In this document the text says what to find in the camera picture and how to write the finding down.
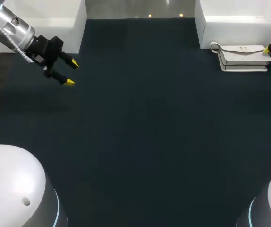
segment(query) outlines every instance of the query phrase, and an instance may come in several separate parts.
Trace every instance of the bag strap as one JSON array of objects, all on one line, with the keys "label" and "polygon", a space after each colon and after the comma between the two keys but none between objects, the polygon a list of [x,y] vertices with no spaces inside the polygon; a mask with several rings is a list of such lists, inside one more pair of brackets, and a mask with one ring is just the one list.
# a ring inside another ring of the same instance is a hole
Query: bag strap
[{"label": "bag strap", "polygon": [[211,42],[210,49],[213,53],[218,54],[220,49],[220,44],[218,42]]}]

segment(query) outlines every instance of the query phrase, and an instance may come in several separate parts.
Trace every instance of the white cylindrical robot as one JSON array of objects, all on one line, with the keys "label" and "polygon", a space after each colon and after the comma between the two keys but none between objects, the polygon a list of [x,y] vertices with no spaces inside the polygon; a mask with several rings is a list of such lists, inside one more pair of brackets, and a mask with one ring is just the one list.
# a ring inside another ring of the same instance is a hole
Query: white cylindrical robot
[{"label": "white cylindrical robot", "polygon": [[0,227],[68,227],[58,195],[28,151],[0,145]]},{"label": "white cylindrical robot", "polygon": [[271,227],[271,180],[243,212],[236,227]]}]

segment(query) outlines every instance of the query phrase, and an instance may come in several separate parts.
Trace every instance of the dark green tabletop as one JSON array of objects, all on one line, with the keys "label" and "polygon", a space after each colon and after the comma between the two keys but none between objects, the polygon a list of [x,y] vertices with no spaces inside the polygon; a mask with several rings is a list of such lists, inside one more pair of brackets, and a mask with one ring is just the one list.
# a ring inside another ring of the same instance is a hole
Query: dark green tabletop
[{"label": "dark green tabletop", "polygon": [[217,226],[271,179],[271,66],[224,73],[193,19],[88,20],[62,87],[15,60],[0,144],[33,153],[70,227]]}]

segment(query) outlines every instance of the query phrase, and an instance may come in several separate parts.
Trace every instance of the silver robot arm segment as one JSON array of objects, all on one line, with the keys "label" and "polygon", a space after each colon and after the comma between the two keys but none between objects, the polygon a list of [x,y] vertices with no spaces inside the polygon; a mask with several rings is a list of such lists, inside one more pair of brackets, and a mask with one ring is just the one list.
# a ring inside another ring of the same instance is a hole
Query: silver robot arm segment
[{"label": "silver robot arm segment", "polygon": [[3,2],[0,0],[0,42],[19,53],[28,63],[35,62],[43,67],[46,77],[52,77],[62,85],[74,85],[53,68],[59,57],[70,67],[79,67],[70,55],[62,51],[63,41],[56,36],[51,40],[42,35],[36,37],[35,29],[6,8]]}]

